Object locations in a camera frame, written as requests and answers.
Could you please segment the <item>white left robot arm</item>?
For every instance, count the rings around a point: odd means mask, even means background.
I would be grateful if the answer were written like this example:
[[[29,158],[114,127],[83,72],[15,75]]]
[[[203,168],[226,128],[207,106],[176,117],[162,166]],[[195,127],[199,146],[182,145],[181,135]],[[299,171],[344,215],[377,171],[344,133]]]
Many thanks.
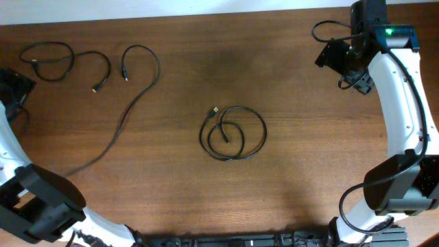
[[[142,246],[139,234],[90,210],[68,179],[33,164],[10,122],[23,108],[35,82],[1,70],[1,229],[30,244]]]

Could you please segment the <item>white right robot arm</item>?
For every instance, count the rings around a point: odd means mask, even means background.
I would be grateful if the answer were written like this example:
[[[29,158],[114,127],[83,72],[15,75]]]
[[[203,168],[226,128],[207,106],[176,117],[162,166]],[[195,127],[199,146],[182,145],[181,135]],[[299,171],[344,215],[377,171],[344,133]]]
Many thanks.
[[[341,89],[379,94],[388,157],[370,170],[358,189],[363,198],[340,208],[327,246],[372,246],[382,237],[400,246],[392,228],[399,220],[438,208],[438,130],[420,75],[419,44],[411,25],[359,23],[350,36],[324,41],[316,60],[341,78]]]

